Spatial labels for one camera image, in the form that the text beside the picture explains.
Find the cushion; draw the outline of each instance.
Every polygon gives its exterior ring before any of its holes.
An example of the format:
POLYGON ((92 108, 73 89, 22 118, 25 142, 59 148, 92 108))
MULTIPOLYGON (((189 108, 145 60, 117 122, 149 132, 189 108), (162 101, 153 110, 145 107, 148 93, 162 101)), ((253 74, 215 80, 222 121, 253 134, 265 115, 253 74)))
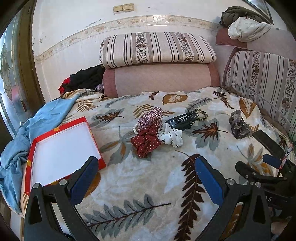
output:
POLYGON ((104 93, 110 98, 137 95, 143 91, 191 91, 220 86, 213 63, 158 63, 106 69, 104 93))
POLYGON ((295 61, 263 52, 237 52, 226 73, 226 86, 234 87, 258 107, 268 110, 293 141, 296 140, 295 82, 295 61))
POLYGON ((158 62, 210 63, 211 45, 200 35, 187 33, 131 33, 107 37, 100 47, 100 65, 111 69, 158 62))
POLYGON ((286 58, 296 59, 296 41, 293 35, 282 29, 271 28, 260 38, 249 43, 231 39, 228 35, 228 28, 222 28, 216 35, 217 45, 230 45, 247 50, 273 53, 286 58))

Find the pink checkered scrunchie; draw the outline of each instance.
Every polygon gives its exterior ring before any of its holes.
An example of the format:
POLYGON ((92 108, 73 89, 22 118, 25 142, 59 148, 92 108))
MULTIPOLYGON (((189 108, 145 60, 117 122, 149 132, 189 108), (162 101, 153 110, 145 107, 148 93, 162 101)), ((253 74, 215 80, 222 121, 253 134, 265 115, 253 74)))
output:
POLYGON ((155 107, 150 112, 143 114, 141 118, 138 120, 138 131, 144 130, 152 124, 155 124, 157 128, 160 127, 162 125, 162 117, 163 110, 160 107, 155 107))

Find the red polka dot scrunchie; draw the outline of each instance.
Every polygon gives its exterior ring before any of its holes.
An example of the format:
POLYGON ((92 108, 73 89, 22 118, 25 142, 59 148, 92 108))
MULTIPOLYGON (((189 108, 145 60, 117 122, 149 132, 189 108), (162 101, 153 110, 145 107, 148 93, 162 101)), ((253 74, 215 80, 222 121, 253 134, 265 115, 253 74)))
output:
POLYGON ((156 147, 160 146, 161 141, 157 138, 158 127, 153 124, 150 127, 139 131, 138 136, 131 138, 131 143, 137 149, 138 157, 145 157, 156 147))

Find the pearl bracelet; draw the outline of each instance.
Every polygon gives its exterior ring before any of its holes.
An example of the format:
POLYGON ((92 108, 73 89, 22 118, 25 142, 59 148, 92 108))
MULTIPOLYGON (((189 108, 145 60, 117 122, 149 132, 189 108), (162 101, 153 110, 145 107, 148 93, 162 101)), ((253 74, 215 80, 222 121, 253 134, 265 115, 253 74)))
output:
POLYGON ((133 126, 133 132, 137 135, 138 134, 138 131, 137 131, 137 127, 139 126, 139 123, 135 124, 133 126))

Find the wall socket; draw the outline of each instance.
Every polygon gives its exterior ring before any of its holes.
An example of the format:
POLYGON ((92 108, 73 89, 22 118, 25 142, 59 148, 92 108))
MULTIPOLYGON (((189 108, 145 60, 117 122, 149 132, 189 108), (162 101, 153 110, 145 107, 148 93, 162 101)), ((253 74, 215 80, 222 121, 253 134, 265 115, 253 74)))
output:
POLYGON ((134 11, 133 3, 113 7, 114 14, 122 13, 122 12, 132 12, 132 11, 134 11))

